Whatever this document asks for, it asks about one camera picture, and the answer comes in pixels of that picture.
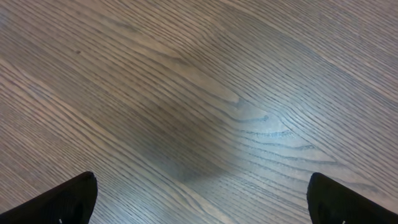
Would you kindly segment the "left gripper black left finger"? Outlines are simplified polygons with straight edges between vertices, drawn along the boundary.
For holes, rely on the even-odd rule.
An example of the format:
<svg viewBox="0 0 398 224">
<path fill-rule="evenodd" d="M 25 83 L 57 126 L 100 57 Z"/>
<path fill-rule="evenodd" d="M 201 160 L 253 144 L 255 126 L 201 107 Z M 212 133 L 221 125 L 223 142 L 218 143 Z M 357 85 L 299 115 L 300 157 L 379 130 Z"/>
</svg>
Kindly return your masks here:
<svg viewBox="0 0 398 224">
<path fill-rule="evenodd" d="M 1 214 L 1 224 L 88 224 L 98 195 L 88 171 Z"/>
</svg>

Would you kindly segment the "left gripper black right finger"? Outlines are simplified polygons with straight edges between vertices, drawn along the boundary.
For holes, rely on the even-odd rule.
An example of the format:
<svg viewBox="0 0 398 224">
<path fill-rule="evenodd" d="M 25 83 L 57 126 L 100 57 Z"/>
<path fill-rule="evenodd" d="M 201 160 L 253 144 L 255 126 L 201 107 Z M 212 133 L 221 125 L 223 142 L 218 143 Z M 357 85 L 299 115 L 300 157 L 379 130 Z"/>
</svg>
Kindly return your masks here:
<svg viewBox="0 0 398 224">
<path fill-rule="evenodd" d="M 333 179 L 315 172 L 307 203 L 313 224 L 397 224 L 397 214 Z"/>
</svg>

